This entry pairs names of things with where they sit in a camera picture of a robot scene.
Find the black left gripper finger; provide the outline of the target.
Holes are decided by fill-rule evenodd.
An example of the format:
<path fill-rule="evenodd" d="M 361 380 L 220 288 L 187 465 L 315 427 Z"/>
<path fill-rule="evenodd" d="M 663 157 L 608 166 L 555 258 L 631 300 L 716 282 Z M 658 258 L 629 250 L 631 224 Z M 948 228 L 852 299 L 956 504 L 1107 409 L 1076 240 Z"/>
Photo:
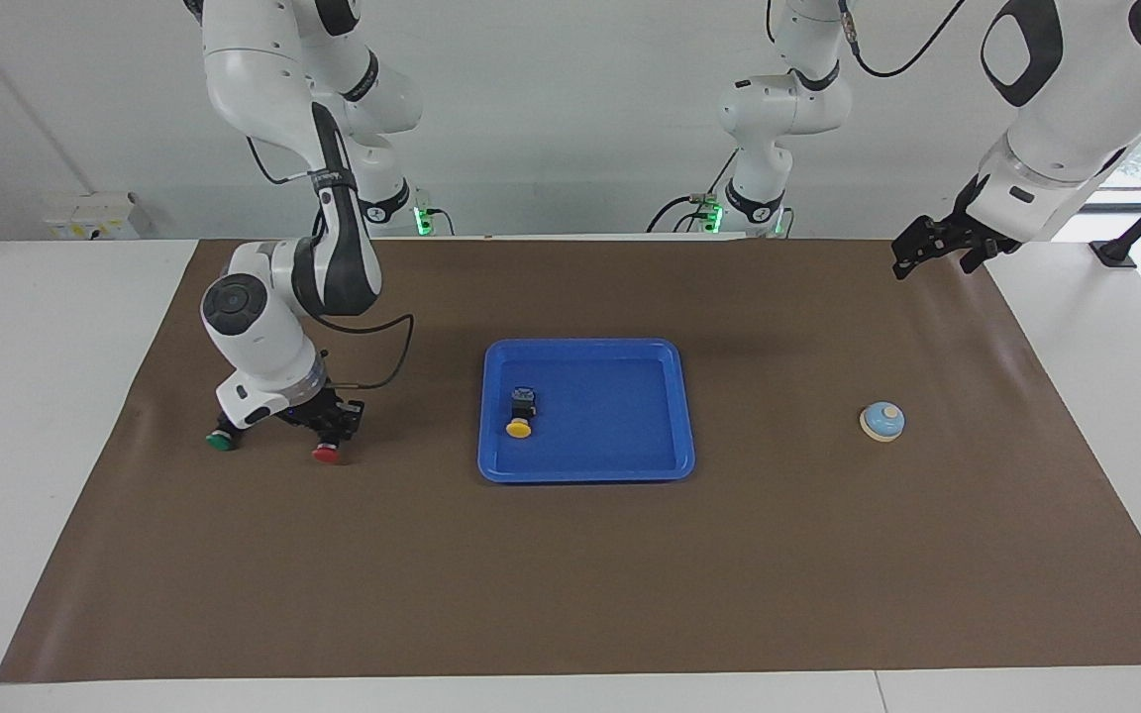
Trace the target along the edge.
<path fill-rule="evenodd" d="M 936 222 L 932 218 L 915 218 L 892 240 L 892 272 L 896 279 L 906 279 L 916 266 L 932 260 L 934 236 Z"/>
<path fill-rule="evenodd" d="M 979 243 L 970 248 L 965 256 L 960 258 L 960 268 L 965 274 L 973 274 L 984 262 L 998 256 L 1013 254 L 1015 252 L 1015 243 Z"/>

